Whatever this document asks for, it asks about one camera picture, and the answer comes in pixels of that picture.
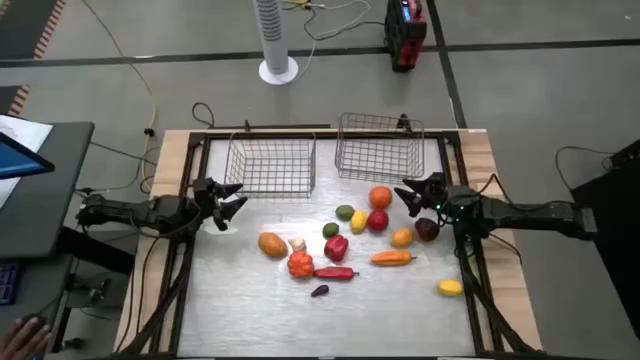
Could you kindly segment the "blue screen tablet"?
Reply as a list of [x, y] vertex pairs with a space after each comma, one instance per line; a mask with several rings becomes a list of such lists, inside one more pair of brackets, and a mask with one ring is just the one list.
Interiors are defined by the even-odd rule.
[[50, 173], [54, 170], [54, 164], [0, 132], [0, 180]]

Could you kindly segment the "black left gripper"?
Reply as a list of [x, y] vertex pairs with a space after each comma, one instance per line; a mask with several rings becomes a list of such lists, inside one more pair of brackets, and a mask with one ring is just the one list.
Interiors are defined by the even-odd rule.
[[248, 201], [245, 196], [230, 202], [223, 202], [243, 187], [242, 184], [219, 184], [212, 178], [196, 179], [193, 182], [193, 198], [199, 206], [199, 217], [202, 220], [211, 218], [220, 231], [226, 231], [233, 216]]

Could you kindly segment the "red black power station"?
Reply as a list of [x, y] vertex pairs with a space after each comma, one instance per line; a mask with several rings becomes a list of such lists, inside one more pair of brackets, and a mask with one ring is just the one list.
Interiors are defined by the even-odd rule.
[[398, 73], [413, 70], [427, 34], [421, 0], [388, 0], [384, 33], [392, 70]]

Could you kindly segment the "orange potato bread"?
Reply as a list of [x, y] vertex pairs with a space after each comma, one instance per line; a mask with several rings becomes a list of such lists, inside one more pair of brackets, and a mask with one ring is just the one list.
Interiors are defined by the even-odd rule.
[[269, 257], [284, 257], [288, 254], [286, 242], [275, 233], [261, 233], [258, 238], [258, 246]]

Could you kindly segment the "black mat striped edge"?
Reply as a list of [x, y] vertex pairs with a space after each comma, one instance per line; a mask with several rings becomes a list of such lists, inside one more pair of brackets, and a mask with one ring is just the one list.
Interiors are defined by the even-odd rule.
[[1, 0], [0, 60], [42, 59], [67, 0]]
[[30, 92], [28, 85], [0, 86], [0, 114], [20, 115]]

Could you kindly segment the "small orange pumpkin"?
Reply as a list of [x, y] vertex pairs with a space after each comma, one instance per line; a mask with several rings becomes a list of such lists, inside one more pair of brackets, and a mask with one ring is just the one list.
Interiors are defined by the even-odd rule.
[[289, 274], [297, 278], [307, 278], [313, 275], [315, 266], [313, 258], [306, 251], [293, 252], [287, 263]]

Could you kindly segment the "red apple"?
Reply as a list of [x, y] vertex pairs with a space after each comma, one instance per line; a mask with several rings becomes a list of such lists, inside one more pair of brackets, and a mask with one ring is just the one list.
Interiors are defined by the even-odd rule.
[[382, 209], [373, 210], [367, 218], [367, 226], [371, 231], [382, 232], [389, 225], [389, 216]]

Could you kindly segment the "red chili pepper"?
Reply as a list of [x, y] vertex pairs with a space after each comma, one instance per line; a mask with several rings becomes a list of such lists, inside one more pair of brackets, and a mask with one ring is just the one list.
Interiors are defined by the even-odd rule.
[[313, 272], [313, 276], [316, 278], [340, 281], [352, 280], [357, 275], [358, 272], [350, 267], [325, 267]]

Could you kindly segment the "white tower fan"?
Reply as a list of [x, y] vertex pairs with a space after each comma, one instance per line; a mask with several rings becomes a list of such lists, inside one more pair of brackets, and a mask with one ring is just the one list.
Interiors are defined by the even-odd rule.
[[288, 55], [279, 0], [252, 1], [264, 57], [259, 76], [270, 85], [291, 83], [298, 74], [298, 64]]

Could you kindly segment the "large black box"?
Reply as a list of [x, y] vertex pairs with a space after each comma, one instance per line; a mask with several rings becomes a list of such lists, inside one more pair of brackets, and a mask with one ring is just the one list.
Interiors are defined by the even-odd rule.
[[595, 246], [640, 339], [640, 139], [615, 152], [608, 172], [571, 195], [593, 210]]

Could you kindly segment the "orange fruit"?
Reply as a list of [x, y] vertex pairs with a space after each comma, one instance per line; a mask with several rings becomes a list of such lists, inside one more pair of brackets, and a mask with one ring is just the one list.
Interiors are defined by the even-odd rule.
[[369, 192], [369, 203], [374, 209], [386, 209], [393, 200], [393, 192], [386, 186], [376, 186]]

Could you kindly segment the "orange carrot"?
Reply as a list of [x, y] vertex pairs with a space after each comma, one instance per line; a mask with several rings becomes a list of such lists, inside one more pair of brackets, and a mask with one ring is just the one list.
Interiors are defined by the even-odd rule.
[[395, 267], [410, 264], [416, 256], [409, 251], [385, 251], [371, 257], [371, 263], [376, 266]]

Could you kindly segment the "black side desk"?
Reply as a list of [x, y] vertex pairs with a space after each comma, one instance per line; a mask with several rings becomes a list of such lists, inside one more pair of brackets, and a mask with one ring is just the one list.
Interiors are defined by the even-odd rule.
[[93, 131], [90, 122], [53, 126], [38, 154], [55, 169], [19, 180], [0, 207], [0, 259], [54, 252]]

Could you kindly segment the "black metal table frame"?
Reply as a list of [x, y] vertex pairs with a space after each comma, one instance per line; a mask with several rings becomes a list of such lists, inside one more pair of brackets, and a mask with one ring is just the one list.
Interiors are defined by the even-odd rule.
[[[267, 128], [244, 132], [238, 128], [210, 130], [168, 130], [160, 148], [152, 195], [174, 195], [186, 191], [190, 180], [203, 176], [208, 146], [213, 140], [227, 140], [232, 136], [255, 139], [337, 139], [333, 128], [313, 125], [309, 128]], [[427, 129], [424, 137], [435, 139], [440, 162], [455, 183], [477, 186], [482, 175], [495, 171], [496, 163], [491, 143], [484, 129]], [[501, 310], [505, 320], [524, 342], [542, 346], [530, 296], [524, 279], [522, 264], [517, 258], [515, 236], [504, 230], [500, 238], [489, 243], [476, 243], [477, 261], [472, 269], [487, 295]], [[179, 331], [183, 324], [183, 310], [189, 277], [179, 274], [192, 266], [191, 252], [166, 240], [156, 245], [152, 238], [140, 238], [135, 260], [135, 274], [128, 290], [132, 318], [148, 320], [162, 303], [174, 283], [183, 287], [170, 302], [166, 314], [151, 333], [144, 352], [158, 355], [178, 348]], [[478, 351], [506, 349], [505, 336], [491, 320], [477, 297], [467, 299], [471, 312], [471, 335]]]

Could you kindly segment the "red bell pepper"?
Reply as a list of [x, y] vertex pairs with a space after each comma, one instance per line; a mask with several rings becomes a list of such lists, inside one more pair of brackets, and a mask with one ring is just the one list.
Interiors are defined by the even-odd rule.
[[326, 242], [324, 254], [333, 262], [342, 262], [348, 247], [349, 240], [342, 235], [336, 235]]

